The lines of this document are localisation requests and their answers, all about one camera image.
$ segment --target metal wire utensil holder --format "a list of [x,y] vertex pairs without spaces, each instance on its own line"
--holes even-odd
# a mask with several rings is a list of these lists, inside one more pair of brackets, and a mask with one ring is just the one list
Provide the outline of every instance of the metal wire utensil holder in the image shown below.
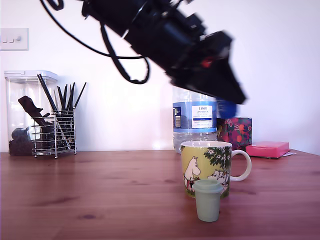
[[[34,149],[37,156],[55,155],[66,152],[77,154],[75,107],[73,110],[52,110],[49,116],[33,117]],[[48,125],[38,125],[35,119],[47,120]]]

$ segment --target red component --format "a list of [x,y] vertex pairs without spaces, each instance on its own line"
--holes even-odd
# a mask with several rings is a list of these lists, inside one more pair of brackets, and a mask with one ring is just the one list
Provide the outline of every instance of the red component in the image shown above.
[[214,60],[215,59],[212,56],[208,56],[201,62],[201,65],[202,65],[202,67],[208,69],[208,68],[210,68],[210,66],[214,62]]

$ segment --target moomin mug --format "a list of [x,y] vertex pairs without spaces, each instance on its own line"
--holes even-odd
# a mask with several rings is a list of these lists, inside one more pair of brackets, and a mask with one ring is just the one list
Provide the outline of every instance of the moomin mug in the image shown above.
[[[244,155],[246,170],[241,176],[230,176],[231,159]],[[194,197],[192,186],[200,179],[217,180],[223,187],[221,198],[229,195],[230,182],[246,179],[252,168],[249,155],[242,150],[232,151],[232,144],[223,141],[187,141],[181,144],[181,162],[185,190]]]

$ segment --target green plastic cup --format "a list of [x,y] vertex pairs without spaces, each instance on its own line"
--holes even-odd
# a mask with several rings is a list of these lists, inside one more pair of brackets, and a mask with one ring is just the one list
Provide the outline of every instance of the green plastic cup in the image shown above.
[[192,185],[195,192],[196,212],[204,222],[215,222],[219,217],[220,194],[223,187],[217,180],[200,179]]

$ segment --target mug handle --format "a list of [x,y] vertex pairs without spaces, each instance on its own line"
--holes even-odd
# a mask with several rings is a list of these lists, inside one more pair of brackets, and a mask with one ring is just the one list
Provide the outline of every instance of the mug handle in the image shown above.
[[234,150],[232,151],[231,158],[233,158],[234,155],[237,155],[237,154],[242,154],[245,157],[246,170],[241,176],[230,176],[230,182],[239,182],[239,181],[245,180],[249,176],[252,169],[252,163],[248,153],[242,150]]

